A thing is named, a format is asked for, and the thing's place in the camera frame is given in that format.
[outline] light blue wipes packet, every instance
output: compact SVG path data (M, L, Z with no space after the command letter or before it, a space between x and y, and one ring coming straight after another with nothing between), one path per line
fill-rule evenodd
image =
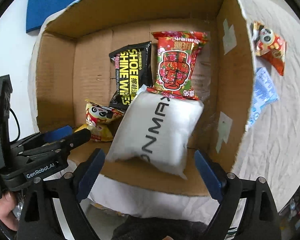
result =
M263 107L278 100L279 96L268 71L265 67L258 69L256 73L256 82L253 87L252 106L246 130L248 130L258 119Z

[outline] black cable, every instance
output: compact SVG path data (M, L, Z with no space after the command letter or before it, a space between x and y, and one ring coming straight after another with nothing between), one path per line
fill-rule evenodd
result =
M13 117L14 117L14 120L16 120L16 123L17 123L17 126L18 126L18 136L15 140L13 140L12 142L10 142L10 144L13 144L15 142L17 142L20 138L20 125L19 125L19 122L18 122L18 119L17 119L17 116L16 114L13 112L13 110L10 108L10 112L12 113Z

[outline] human hand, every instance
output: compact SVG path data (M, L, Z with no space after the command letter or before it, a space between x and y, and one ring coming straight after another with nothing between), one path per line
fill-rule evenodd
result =
M7 192L0 199L0 220L11 230L18 230L18 220L12 213L17 205L16 196L12 192Z

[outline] cardboard box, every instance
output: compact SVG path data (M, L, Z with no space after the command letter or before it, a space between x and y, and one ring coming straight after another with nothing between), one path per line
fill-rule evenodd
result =
M109 104L116 89L115 68L109 52L152 40L155 78L156 40L151 32L182 30L210 34L210 97L204 101L204 112L188 144L184 172L188 180L160 172L139 159L105 163L101 173L145 189L188 196L208 195L194 165L194 151L209 152L214 161L230 171L251 105L253 57L249 30L237 0L80 0L69 6L48 23L40 40L36 66L40 131L85 123L86 98ZM200 77L200 67L195 71L196 77ZM220 112L232 120L227 139L217 126ZM221 142L219 153L218 141ZM94 148L107 152L110 145L89 142L73 150L69 158L79 164Z

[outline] metal screw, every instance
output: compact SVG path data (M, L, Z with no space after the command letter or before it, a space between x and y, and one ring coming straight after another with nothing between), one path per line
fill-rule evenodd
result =
M40 181L41 181L41 178L39 178L39 177L35 177L35 178L33 179L33 182L34 182L35 184L39 183Z
M228 177L229 179L234 179L234 178L235 178L235 174L232 173L232 172L229 172L229 173L227 173L227 177Z
M266 182L266 179L264 177L259 177L258 180L261 183L265 183Z
M63 175L65 179L70 179L72 177L72 172L67 172Z

